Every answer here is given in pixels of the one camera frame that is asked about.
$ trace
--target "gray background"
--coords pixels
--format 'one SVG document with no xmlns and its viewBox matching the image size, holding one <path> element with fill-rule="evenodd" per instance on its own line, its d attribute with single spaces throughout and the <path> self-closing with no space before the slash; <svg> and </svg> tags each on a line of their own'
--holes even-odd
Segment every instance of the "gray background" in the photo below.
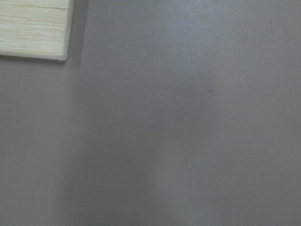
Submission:
<svg viewBox="0 0 301 226">
<path fill-rule="evenodd" d="M 0 58 L 0 225 L 299 226 L 301 1 L 76 1 L 69 59 Z"/>
</svg>

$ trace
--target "wooden board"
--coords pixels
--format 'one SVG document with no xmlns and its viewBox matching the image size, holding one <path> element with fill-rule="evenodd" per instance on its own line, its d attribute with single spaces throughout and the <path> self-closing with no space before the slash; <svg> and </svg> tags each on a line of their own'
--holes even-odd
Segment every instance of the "wooden board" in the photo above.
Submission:
<svg viewBox="0 0 301 226">
<path fill-rule="evenodd" d="M 0 0 L 0 55 L 66 60 L 74 0 Z"/>
</svg>

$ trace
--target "gray surface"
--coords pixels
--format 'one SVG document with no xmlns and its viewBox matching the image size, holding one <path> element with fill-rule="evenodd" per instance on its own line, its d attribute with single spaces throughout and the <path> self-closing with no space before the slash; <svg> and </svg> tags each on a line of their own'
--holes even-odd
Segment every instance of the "gray surface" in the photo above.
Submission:
<svg viewBox="0 0 301 226">
<path fill-rule="evenodd" d="M 0 58 L 0 225 L 299 226 L 300 11 L 77 1 L 66 64 Z"/>
</svg>

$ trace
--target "wood grain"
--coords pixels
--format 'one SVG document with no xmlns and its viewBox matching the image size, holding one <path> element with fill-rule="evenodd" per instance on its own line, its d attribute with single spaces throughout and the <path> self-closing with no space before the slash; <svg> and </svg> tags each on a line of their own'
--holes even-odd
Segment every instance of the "wood grain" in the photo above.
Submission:
<svg viewBox="0 0 301 226">
<path fill-rule="evenodd" d="M 0 54 L 66 60 L 74 0 L 0 0 Z"/>
</svg>

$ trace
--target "wooden cutting board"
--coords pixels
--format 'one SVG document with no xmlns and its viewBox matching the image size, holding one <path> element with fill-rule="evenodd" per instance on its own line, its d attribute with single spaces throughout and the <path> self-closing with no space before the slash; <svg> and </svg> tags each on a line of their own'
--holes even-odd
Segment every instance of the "wooden cutting board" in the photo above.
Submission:
<svg viewBox="0 0 301 226">
<path fill-rule="evenodd" d="M 0 55 L 66 60 L 74 0 L 0 0 Z"/>
</svg>

